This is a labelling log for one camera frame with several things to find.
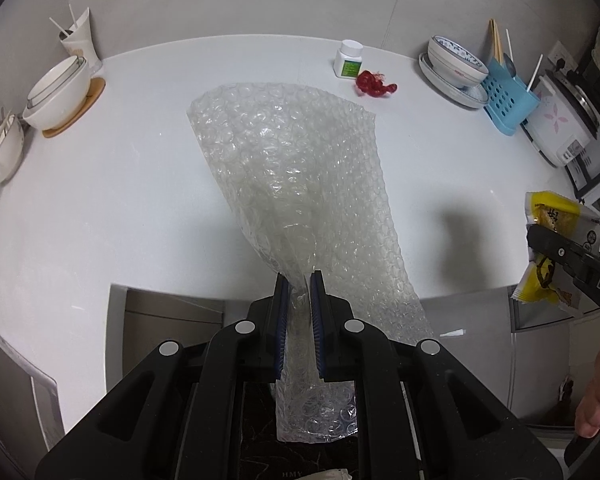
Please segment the yellow white snack wrapper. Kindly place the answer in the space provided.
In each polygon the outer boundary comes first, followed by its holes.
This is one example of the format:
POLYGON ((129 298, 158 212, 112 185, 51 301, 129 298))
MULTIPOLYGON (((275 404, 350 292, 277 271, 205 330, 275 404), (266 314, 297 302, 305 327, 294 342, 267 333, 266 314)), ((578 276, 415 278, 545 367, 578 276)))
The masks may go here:
POLYGON ((600 215, 565 196, 526 195, 529 263, 513 291, 523 304, 547 302, 578 318, 582 292, 573 283, 585 255, 600 254, 600 215))

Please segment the clear bubble wrap sheet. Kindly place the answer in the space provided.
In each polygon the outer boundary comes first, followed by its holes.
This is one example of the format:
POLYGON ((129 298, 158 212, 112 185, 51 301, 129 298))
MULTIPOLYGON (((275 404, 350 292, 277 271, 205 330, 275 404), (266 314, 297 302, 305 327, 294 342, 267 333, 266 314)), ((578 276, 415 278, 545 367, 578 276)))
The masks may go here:
POLYGON ((323 443, 356 430, 354 388, 318 376, 309 278, 390 339, 431 334, 408 279, 364 107, 300 84, 241 82, 190 103, 204 158, 253 249, 290 284, 276 434, 323 443))

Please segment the red mesh net bag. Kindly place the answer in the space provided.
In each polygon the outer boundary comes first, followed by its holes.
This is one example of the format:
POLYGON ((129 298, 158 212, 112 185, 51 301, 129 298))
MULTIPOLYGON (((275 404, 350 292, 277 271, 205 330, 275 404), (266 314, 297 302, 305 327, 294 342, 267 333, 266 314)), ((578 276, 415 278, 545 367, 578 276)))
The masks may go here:
POLYGON ((359 92, 381 98, 382 96, 391 96, 398 90, 397 84, 386 84, 385 76, 381 73, 371 73, 369 70, 363 70, 355 79, 356 88, 359 92))

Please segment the white green pill bottle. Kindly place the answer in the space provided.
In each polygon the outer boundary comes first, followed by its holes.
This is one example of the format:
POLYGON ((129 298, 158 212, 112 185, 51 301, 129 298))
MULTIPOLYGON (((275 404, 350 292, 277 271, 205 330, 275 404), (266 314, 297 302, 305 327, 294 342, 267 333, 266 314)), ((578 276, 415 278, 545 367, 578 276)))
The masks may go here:
POLYGON ((356 79, 361 71, 364 47, 358 41, 340 42, 334 59, 334 73, 338 78, 356 79))

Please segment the white microwave oven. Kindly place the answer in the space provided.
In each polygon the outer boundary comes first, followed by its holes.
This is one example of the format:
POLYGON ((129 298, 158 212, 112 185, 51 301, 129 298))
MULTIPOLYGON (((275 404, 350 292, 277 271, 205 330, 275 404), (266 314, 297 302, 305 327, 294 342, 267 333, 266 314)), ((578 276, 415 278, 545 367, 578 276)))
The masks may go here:
POLYGON ((600 214, 600 134, 566 166, 577 200, 600 214))

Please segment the white floral rice cooker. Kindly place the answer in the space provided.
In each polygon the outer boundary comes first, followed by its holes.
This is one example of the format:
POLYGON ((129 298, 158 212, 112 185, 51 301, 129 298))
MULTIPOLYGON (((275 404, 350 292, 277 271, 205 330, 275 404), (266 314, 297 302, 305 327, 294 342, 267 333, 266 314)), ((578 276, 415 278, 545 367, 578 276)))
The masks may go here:
POLYGON ((540 102, 521 125, 552 166, 567 166, 600 140, 600 114, 562 73, 539 76, 533 92, 540 102))

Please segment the blue plastic utensil holder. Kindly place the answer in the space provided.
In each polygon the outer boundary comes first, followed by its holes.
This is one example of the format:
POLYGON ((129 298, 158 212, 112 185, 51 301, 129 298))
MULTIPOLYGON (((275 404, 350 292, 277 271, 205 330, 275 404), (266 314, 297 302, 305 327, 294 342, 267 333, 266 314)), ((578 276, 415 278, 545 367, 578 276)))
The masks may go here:
POLYGON ((517 127, 539 106, 540 99, 518 77, 512 76, 496 58, 486 64, 488 76, 481 83, 488 102, 484 107, 494 126, 506 136, 512 136, 517 127))

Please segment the white straw in holder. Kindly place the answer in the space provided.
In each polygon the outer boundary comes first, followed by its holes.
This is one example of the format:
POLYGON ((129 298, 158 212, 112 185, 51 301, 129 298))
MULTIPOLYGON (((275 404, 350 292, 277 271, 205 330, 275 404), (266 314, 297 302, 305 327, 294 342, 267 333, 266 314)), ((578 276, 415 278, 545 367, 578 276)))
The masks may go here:
POLYGON ((533 70, 533 73, 531 75, 531 77, 529 78, 528 84, 527 84, 527 89, 526 91, 529 93, 531 92, 531 90, 533 89, 534 83, 535 83, 535 79, 538 76, 539 70, 541 68, 541 65, 543 63, 543 58, 544 58, 544 54, 541 53, 539 58, 538 58, 538 62, 536 62, 535 64, 535 68, 533 70))

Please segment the blue patterned ceramic plate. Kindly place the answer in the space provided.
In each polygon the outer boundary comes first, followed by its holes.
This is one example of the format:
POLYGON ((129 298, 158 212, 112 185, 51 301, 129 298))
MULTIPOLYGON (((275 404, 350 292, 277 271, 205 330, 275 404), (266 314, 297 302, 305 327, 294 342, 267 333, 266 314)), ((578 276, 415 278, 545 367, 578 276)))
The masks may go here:
POLYGON ((435 70, 426 52, 418 57, 418 65, 426 79, 441 92, 446 98, 455 104, 470 110, 482 110, 489 102, 489 96, 483 86, 457 88, 446 81, 435 70))

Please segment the metal spoon in holder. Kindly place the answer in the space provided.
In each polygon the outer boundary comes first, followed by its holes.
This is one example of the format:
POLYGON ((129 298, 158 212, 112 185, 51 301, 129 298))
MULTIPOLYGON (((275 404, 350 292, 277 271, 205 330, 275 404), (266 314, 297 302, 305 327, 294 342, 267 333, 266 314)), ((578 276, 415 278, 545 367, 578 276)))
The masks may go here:
POLYGON ((512 57, 510 56, 510 54, 512 53, 512 43, 510 42, 510 36, 509 36, 508 29, 506 29, 505 35, 506 35, 506 39, 507 39, 508 51, 503 53, 504 64, 505 64, 506 70, 509 73, 509 76, 514 78, 517 75, 517 71, 516 71, 515 63, 514 63, 512 57))

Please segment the blue patterned ceramic bowl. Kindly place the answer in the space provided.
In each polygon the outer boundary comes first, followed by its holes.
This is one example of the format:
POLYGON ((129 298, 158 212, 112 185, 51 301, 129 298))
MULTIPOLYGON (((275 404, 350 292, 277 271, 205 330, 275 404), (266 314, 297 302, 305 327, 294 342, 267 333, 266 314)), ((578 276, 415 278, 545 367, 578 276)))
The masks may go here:
POLYGON ((434 71, 457 88, 478 86, 489 75, 480 58, 443 36, 429 39, 428 58, 434 71))

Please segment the wooden chopsticks in holder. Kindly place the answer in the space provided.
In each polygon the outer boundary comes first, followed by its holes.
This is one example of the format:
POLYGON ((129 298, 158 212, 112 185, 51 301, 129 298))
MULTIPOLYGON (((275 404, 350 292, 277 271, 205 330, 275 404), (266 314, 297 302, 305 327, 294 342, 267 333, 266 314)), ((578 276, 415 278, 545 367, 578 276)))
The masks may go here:
POLYGON ((494 18, 490 18, 489 20, 489 28, 492 39, 492 50, 493 57, 496 59, 498 64, 504 64, 504 52, 501 43, 500 31, 498 30, 498 23, 494 20, 494 18))

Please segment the white bowl at left edge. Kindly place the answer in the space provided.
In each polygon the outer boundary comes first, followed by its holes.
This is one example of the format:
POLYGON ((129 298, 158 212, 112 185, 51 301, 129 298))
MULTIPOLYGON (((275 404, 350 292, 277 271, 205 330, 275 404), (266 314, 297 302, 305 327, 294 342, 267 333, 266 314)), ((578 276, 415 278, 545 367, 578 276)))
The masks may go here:
POLYGON ((24 133, 16 114, 9 113, 0 125, 0 184, 17 171, 22 159, 24 133))

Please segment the white pointed ceramic cup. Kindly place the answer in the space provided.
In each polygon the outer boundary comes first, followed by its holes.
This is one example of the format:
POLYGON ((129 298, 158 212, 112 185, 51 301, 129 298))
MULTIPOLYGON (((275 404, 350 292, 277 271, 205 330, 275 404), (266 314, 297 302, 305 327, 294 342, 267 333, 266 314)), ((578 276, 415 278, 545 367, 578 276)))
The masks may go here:
POLYGON ((91 29, 91 9, 85 11, 68 27, 62 28, 53 18, 52 24, 59 30, 58 38, 68 55, 82 56, 91 75, 102 69, 102 60, 96 52, 91 29))

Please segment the wall socket with black plug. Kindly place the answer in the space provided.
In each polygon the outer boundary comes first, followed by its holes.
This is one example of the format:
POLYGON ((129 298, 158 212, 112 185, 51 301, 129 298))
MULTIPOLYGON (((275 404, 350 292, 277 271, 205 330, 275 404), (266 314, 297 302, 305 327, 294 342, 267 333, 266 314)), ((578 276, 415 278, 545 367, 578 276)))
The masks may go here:
POLYGON ((576 70, 578 67, 576 60, 559 40, 555 41, 554 46, 550 49, 550 53, 547 57, 554 65, 557 65, 559 60, 563 60, 565 62, 564 70, 566 72, 568 72, 568 70, 576 70))

